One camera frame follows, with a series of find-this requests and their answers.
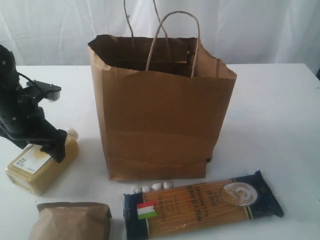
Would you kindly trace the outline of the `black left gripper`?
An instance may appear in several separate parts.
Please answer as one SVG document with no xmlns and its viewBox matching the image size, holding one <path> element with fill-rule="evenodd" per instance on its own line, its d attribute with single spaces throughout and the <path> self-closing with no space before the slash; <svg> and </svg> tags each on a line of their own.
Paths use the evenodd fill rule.
<svg viewBox="0 0 320 240">
<path fill-rule="evenodd" d="M 40 145 L 40 152 L 57 163 L 66 156 L 67 132 L 49 123 L 39 102 L 27 92 L 0 94 L 0 136 L 21 149 L 27 144 Z"/>
</svg>

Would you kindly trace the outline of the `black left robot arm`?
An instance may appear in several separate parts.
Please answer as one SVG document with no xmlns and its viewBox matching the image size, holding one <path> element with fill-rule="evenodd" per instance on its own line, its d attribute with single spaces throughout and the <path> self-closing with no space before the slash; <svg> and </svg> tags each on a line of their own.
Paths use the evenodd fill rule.
<svg viewBox="0 0 320 240">
<path fill-rule="evenodd" d="M 46 118 L 39 102 L 57 101 L 61 87 L 31 80 L 17 71 L 14 54 L 0 47 L 0 135 L 24 149 L 39 145 L 41 152 L 57 163 L 66 156 L 67 132 L 55 128 Z"/>
</svg>

